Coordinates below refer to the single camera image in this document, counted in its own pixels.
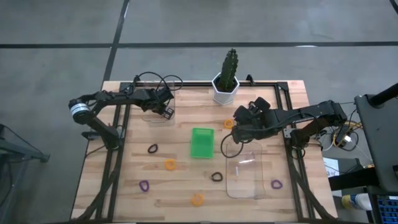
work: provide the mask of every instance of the concrete floor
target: concrete floor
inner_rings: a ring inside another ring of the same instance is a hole
[[[111,43],[123,0],[0,0],[0,44]],[[121,42],[397,41],[387,0],[131,0]],[[30,162],[13,223],[68,220],[86,141],[67,104],[99,90],[110,49],[0,49],[0,123],[46,153]],[[228,49],[119,49],[111,80],[150,70],[209,80]],[[398,47],[238,48],[238,78],[304,80],[311,103],[398,81]],[[344,105],[345,111],[354,110]],[[360,148],[369,155],[361,132]],[[325,157],[358,157],[331,149]],[[358,215],[339,210],[345,220]]]

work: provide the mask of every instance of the orange ring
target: orange ring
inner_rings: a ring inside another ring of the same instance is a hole
[[[226,119],[224,121],[224,128],[232,129],[234,126],[234,121],[232,119]]]
[[[166,166],[166,169],[168,170],[174,170],[175,169],[175,160],[174,159],[166,159],[164,162],[164,166]]]
[[[203,202],[205,202],[205,198],[202,194],[194,194],[191,198],[191,203],[194,206],[200,206]]]

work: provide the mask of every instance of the white hexagonal pot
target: white hexagonal pot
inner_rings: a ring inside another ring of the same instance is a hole
[[[227,105],[234,101],[236,92],[238,92],[239,82],[238,82],[238,79],[235,77],[236,86],[235,86],[235,89],[231,93],[218,91],[216,88],[216,85],[215,85],[215,81],[220,75],[221,75],[221,72],[219,74],[217,74],[216,77],[214,77],[214,79],[211,81],[211,84],[213,85],[213,89],[214,89],[213,99],[214,99],[214,101],[216,101],[217,103],[219,103],[221,105]]]

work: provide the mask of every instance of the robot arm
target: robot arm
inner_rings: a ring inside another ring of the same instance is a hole
[[[270,107],[266,100],[259,97],[255,102],[250,102],[249,108],[240,106],[235,111],[236,125],[232,128],[231,134],[236,144],[269,138],[290,124],[313,119],[306,127],[295,129],[290,133],[291,145],[303,147],[311,135],[319,133],[325,127],[341,126],[347,120],[340,104],[331,100],[288,111],[270,109]]]
[[[78,124],[87,124],[94,129],[102,137],[107,149],[117,149],[120,144],[118,131],[96,117],[105,106],[136,105],[143,111],[151,110],[166,119],[172,118],[174,110],[168,107],[168,102],[174,97],[170,89],[165,86],[159,90],[153,88],[135,90],[136,82],[137,78],[131,85],[118,93],[99,91],[70,100],[68,106],[73,120]]]

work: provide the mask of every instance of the wooden tabletop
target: wooden tabletop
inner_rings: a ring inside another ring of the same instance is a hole
[[[308,106],[308,97],[303,81],[287,81],[294,108]],[[118,91],[120,82],[105,82],[104,90]],[[213,101],[210,87],[184,87],[175,92],[175,118],[172,124],[154,125],[144,121],[140,108],[133,106],[126,134],[121,178],[114,212],[116,222],[280,222],[297,221],[289,170],[281,133],[268,139],[256,141],[262,152],[256,161],[262,161],[260,193],[264,198],[231,198],[241,194],[250,197],[254,182],[250,172],[241,173],[241,181],[233,185],[235,171],[227,170],[228,161],[220,153],[222,138],[231,132],[224,128],[224,121],[232,118],[236,108],[247,106],[258,96],[276,108],[274,89],[271,87],[240,87],[233,104],[220,106]],[[114,106],[104,108],[98,115],[104,123],[112,123]],[[193,159],[190,157],[192,128],[212,128],[215,131],[214,158]],[[153,143],[159,145],[155,154],[147,152]],[[102,146],[101,140],[90,142],[88,151]],[[73,207],[72,218],[82,214],[98,193],[101,185],[106,149],[88,156],[81,174],[80,184]],[[166,159],[175,159],[176,169],[166,170]],[[305,166],[310,188],[326,210],[337,217],[335,204],[323,165],[319,147],[306,148]],[[213,182],[210,175],[220,172],[222,182]],[[272,180],[280,180],[283,187],[271,188]],[[138,183],[148,180],[150,190],[144,193]],[[191,198],[202,194],[204,203],[194,207]],[[301,192],[305,216],[306,206]],[[104,214],[109,196],[105,200]]]

